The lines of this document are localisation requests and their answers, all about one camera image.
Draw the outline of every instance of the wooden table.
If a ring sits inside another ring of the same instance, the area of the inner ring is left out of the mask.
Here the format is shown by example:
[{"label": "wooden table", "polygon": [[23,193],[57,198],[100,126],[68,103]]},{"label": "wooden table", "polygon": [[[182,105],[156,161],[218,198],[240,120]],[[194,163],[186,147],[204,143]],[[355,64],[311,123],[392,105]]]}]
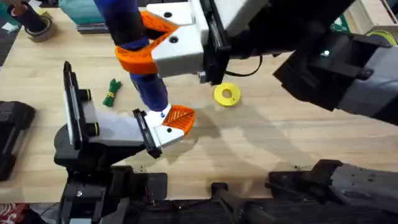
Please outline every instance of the wooden table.
[{"label": "wooden table", "polygon": [[[89,88],[99,110],[128,114],[142,104],[128,74],[116,60],[108,35],[80,35],[59,9],[49,9],[60,30],[48,42],[35,44],[21,32],[0,73],[0,98],[37,109],[12,179],[0,183],[0,203],[56,202],[67,173],[53,162],[53,138],[65,124],[62,100],[63,62],[68,60],[81,88]],[[165,79],[169,101],[191,107],[196,121],[186,140],[164,149],[154,160],[145,152],[122,161],[143,172],[169,175],[169,198],[206,198],[215,181],[248,197],[268,197],[267,174],[311,167],[319,159],[339,159],[371,169],[398,171],[398,128],[380,121],[333,113],[291,97],[272,72],[288,55],[265,57],[251,77],[226,77],[237,84],[241,102],[224,108],[213,100],[213,87],[199,85],[195,75]],[[258,58],[233,61],[229,70],[248,72]],[[101,104],[109,81],[123,82],[115,107]]]}]

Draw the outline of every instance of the yellow tape roll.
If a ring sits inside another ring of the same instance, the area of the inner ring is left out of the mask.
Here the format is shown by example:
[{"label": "yellow tape roll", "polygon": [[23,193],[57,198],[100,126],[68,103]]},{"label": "yellow tape roll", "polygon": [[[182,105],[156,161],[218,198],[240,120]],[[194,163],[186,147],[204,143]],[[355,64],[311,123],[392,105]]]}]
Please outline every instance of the yellow tape roll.
[{"label": "yellow tape roll", "polygon": [[[223,92],[228,91],[231,97],[223,96]],[[223,106],[233,106],[239,102],[241,90],[233,83],[222,83],[214,89],[214,99]]]}]

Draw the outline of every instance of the orange gripper pad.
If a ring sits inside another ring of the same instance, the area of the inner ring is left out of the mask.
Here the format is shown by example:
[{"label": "orange gripper pad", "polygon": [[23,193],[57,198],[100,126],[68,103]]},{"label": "orange gripper pad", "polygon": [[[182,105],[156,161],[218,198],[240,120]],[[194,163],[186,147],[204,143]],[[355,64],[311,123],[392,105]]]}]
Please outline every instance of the orange gripper pad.
[{"label": "orange gripper pad", "polygon": [[191,130],[194,120],[195,111],[193,109],[172,105],[166,119],[163,121],[163,125],[181,129],[184,134],[187,134]]},{"label": "orange gripper pad", "polygon": [[157,73],[157,67],[150,53],[174,32],[177,26],[152,16],[147,11],[141,12],[141,18],[146,28],[165,32],[165,34],[138,51],[125,50],[116,46],[115,54],[122,68],[127,72],[139,75],[155,74]]}]

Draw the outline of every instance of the red object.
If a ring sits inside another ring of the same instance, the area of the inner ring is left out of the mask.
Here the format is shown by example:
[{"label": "red object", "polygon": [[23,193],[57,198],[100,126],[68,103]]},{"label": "red object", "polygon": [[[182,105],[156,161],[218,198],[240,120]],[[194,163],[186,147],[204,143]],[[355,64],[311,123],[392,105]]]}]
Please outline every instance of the red object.
[{"label": "red object", "polygon": [[15,224],[24,219],[22,213],[27,209],[26,203],[0,204],[0,224]]}]

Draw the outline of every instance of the blue tube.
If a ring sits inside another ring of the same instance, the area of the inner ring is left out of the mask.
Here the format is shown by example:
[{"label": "blue tube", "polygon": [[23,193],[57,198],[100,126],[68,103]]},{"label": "blue tube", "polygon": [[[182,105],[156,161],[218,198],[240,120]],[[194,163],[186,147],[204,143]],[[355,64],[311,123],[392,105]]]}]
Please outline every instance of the blue tube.
[{"label": "blue tube", "polygon": [[[139,50],[149,44],[136,0],[94,0],[105,18],[114,43],[126,50]],[[164,110],[169,101],[163,80],[157,74],[130,73],[142,101],[152,111]]]}]

